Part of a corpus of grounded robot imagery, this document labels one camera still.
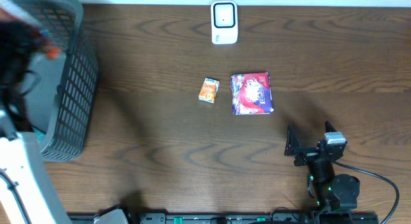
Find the purple pink floral packet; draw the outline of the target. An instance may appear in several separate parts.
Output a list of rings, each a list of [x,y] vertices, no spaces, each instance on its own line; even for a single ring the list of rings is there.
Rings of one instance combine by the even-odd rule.
[[[267,72],[234,74],[230,83],[234,115],[271,114],[274,111]]]

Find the orange tissue packet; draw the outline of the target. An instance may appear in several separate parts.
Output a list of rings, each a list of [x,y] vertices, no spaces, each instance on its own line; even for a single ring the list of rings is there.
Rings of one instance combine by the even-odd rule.
[[[220,86],[220,81],[206,78],[203,82],[203,85],[200,89],[198,99],[200,101],[206,101],[208,103],[215,103],[216,94]]]

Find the orange red snack bar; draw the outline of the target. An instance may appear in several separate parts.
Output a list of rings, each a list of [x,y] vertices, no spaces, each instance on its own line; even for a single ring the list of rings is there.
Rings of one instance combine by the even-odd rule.
[[[40,50],[50,60],[57,59],[62,52],[61,49],[54,44],[49,30],[41,24],[39,20],[12,0],[1,0],[1,22],[21,22],[29,28],[34,29],[35,36],[40,37],[42,41]]]

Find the mint green wipes packet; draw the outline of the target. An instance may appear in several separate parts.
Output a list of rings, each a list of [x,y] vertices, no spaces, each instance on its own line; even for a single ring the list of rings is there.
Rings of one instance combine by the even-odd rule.
[[[33,133],[36,135],[37,142],[40,144],[46,137],[46,134],[35,127],[33,127],[32,129],[33,129]]]

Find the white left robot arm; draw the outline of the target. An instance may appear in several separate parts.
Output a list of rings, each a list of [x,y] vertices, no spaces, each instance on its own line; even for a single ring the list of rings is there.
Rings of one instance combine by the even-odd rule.
[[[35,53],[58,48],[36,27],[1,22],[1,203],[12,223],[70,223],[44,167],[22,91]]]

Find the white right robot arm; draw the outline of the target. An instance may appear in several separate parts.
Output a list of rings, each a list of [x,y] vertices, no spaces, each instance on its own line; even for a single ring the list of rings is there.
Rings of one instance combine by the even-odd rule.
[[[284,155],[294,158],[295,166],[308,167],[308,193],[317,200],[317,208],[299,218],[306,223],[352,223],[351,211],[357,208],[360,181],[348,174],[335,174],[334,161],[343,156],[347,140],[329,121],[324,138],[316,147],[303,148],[297,133],[288,126]]]

